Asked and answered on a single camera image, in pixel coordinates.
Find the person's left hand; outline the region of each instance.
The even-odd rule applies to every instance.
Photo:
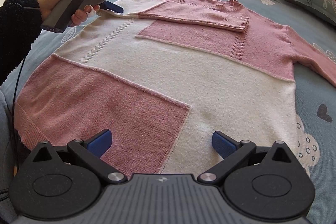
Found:
[[[49,14],[51,13],[52,9],[56,6],[56,4],[60,0],[37,0],[40,5],[40,11],[42,13],[42,21],[44,21]],[[93,7],[95,11],[99,10],[99,5]],[[71,26],[78,26],[85,20],[87,20],[88,15],[86,12],[91,12],[91,6],[85,6],[84,10],[77,10],[71,17],[73,24]]]

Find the bed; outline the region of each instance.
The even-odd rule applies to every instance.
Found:
[[[335,27],[313,15],[306,9],[286,0],[237,0],[248,9],[279,24],[292,27],[302,38],[329,57],[336,53]],[[42,31],[33,43],[22,70],[18,93],[34,70],[65,42],[69,41],[96,19],[89,18],[78,27],[68,28],[62,34]],[[2,179],[0,188],[6,188],[11,180],[12,161],[8,145],[8,132],[11,120],[10,109],[19,68],[16,68],[0,89],[0,162]],[[296,63],[295,107],[297,134],[304,148],[297,155],[316,188],[316,197],[308,214],[313,224],[332,223],[336,219],[336,90],[320,75]],[[9,203],[1,203],[0,215],[12,219],[15,213]]]

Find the metal bolt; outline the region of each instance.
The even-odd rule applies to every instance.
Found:
[[[119,172],[114,172],[114,173],[110,173],[108,176],[109,180],[112,181],[120,181],[124,179],[124,174],[119,173]]]
[[[213,173],[203,173],[199,176],[199,178],[203,181],[214,181],[216,180],[217,176]]]

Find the bed sheet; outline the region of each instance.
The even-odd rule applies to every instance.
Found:
[[[291,26],[314,47],[336,62],[336,31],[333,26],[302,8],[284,0],[238,0],[247,8],[279,24]],[[24,64],[18,92],[33,71],[65,41],[74,37],[96,17],[78,27],[68,28],[63,34],[42,31],[33,43]],[[0,88],[0,189],[10,181],[12,161],[8,135],[12,100],[19,68],[16,68]],[[308,214],[313,224],[327,224],[336,220],[336,89],[307,67],[295,64],[297,130],[304,133],[299,141],[301,164],[316,188],[315,201]],[[14,212],[10,203],[0,204],[0,215],[11,219]]]

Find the gray ridged surface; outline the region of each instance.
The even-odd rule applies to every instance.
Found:
[[[223,200],[216,187],[196,183],[191,175],[134,175],[109,186],[84,213],[67,220],[42,222],[19,217],[14,224],[255,224]],[[288,224],[307,224],[297,219]]]

